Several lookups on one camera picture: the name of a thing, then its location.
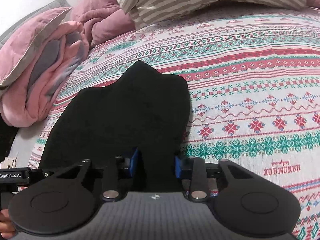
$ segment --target mattress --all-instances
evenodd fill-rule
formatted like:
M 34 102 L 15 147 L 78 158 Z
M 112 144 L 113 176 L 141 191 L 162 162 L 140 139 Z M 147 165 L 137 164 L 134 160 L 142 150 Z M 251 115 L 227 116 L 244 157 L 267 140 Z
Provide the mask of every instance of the mattress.
M 60 91 L 29 166 L 38 167 L 53 125 L 81 89 L 115 82 L 137 60 L 188 83 L 182 152 L 209 163 L 228 158 L 289 190 L 301 204 L 293 234 L 320 237 L 319 11 L 213 8 L 102 44 Z

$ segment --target finger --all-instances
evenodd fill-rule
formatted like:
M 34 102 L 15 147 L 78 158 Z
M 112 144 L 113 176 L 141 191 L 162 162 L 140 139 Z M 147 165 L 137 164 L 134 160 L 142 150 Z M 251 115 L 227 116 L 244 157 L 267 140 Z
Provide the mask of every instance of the finger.
M 14 232 L 14 231 L 15 231 L 15 228 L 13 227 L 11 222 L 9 222 L 9 221 L 0 222 L 0 232 L 10 233 L 10 232 Z
M 15 233 L 1 233 L 1 236 L 4 238 L 4 239 L 9 239 L 9 238 L 12 238 L 15 236 Z
M 0 221 L 11 221 L 8 209 L 3 209 L 0 211 Z

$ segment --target round black disc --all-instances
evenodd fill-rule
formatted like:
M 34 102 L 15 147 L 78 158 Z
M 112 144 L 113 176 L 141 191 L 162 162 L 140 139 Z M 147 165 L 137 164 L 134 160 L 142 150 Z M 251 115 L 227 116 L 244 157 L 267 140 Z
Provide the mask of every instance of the round black disc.
M 37 183 L 15 195 L 9 216 L 19 231 L 53 235 L 73 230 L 94 213 L 93 195 L 69 179 Z
M 239 179 L 214 201 L 217 219 L 230 230 L 250 237 L 290 233 L 300 215 L 298 200 L 272 183 Z

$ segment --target black cloth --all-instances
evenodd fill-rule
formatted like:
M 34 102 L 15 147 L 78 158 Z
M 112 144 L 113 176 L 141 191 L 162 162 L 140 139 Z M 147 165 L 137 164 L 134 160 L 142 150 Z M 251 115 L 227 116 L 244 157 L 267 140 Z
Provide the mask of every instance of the black cloth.
M 81 90 L 52 128 L 39 168 L 91 159 L 103 167 L 111 156 L 138 147 L 148 191 L 175 191 L 174 154 L 190 114 L 186 81 L 138 61 L 118 81 Z

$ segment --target patterned bedspread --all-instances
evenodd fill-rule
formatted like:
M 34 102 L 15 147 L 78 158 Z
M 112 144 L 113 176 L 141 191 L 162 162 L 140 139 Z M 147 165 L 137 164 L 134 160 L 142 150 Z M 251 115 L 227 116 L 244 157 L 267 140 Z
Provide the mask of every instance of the patterned bedspread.
M 192 111 L 183 152 L 211 163 L 231 159 L 291 191 L 302 210 L 294 235 L 320 237 L 316 9 L 295 12 L 248 5 L 213 9 L 106 42 L 61 90 L 30 167 L 38 166 L 50 130 L 79 90 L 115 82 L 137 60 L 187 80 Z

